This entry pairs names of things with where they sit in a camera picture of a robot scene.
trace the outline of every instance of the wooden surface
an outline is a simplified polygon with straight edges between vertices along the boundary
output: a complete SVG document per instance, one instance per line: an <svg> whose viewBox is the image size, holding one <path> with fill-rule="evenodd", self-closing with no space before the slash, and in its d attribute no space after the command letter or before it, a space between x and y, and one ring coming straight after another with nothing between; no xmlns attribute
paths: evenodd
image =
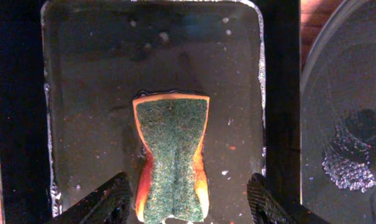
<svg viewBox="0 0 376 224"><path fill-rule="evenodd" d="M342 0L301 0L301 36L303 62L310 50L312 42L319 34L329 16Z"/></svg>

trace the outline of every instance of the green scouring pad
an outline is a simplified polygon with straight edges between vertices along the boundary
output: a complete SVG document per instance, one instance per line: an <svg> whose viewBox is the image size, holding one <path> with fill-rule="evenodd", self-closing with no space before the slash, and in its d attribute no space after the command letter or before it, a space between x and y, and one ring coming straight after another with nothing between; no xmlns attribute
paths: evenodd
<svg viewBox="0 0 376 224"><path fill-rule="evenodd" d="M133 105L147 151L135 204L138 219L202 222L209 205L201 155L209 97L168 93L138 98Z"/></svg>

